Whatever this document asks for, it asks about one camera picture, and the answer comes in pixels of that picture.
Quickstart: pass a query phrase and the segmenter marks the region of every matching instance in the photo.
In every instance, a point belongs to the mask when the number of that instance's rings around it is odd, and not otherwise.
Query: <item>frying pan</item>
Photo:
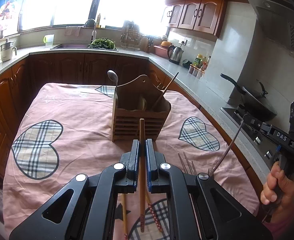
[[[262,122],[267,122],[277,115],[277,111],[266,99],[265,95],[267,95],[268,92],[265,90],[264,85],[260,81],[257,80],[262,87],[262,93],[255,90],[249,90],[244,86],[241,87],[235,80],[227,75],[220,74],[220,76],[230,81],[236,87],[237,91],[241,93],[241,98],[246,110],[254,117]]]

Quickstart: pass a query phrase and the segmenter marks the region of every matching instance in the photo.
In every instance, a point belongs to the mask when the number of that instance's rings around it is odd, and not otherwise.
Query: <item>countertop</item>
[[[168,61],[168,59],[159,57],[154,54],[148,54],[142,51],[133,51],[128,49],[118,48],[119,51],[106,51],[106,50],[92,50],[92,49],[53,49],[52,47],[36,46],[28,47],[24,49],[18,49],[17,55],[13,56],[11,60],[2,62],[0,61],[0,74],[10,68],[15,63],[26,58],[28,55],[43,54],[43,53],[99,53],[99,54],[111,54],[119,56],[137,57],[149,60],[156,65],[169,77],[179,72],[175,79],[175,82],[180,85],[186,92],[188,92],[226,131],[226,133],[233,138],[238,130],[238,127],[221,111],[221,107],[231,107],[216,93],[210,90],[206,81],[202,78],[197,79],[195,76],[188,73],[186,68],[180,65],[176,65]],[[243,153],[251,167],[256,172],[260,181],[264,184],[266,182],[266,176],[269,173],[269,168],[248,140],[248,138],[242,133],[239,133],[235,140],[235,143],[239,150]]]

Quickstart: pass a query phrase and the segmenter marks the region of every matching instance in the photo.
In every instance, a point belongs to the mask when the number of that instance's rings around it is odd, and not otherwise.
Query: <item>wooden utensil holder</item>
[[[145,119],[146,138],[157,139],[171,109],[171,104],[162,97],[154,110],[150,111],[161,94],[162,91],[146,75],[118,86],[114,92],[112,109],[112,141],[139,139],[141,118]],[[145,111],[137,109],[141,97],[146,100]]]

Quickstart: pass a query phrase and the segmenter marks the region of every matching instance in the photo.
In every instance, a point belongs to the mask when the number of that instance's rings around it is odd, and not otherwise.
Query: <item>range hood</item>
[[[294,6],[285,0],[248,0],[265,35],[294,52]]]

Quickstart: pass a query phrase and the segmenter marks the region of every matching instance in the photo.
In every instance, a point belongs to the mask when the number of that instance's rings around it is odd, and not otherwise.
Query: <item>black star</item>
[[[122,216],[122,204],[120,203],[118,205],[118,207],[116,208],[116,212],[114,213],[114,218],[116,219],[120,219],[123,221],[123,216]]]

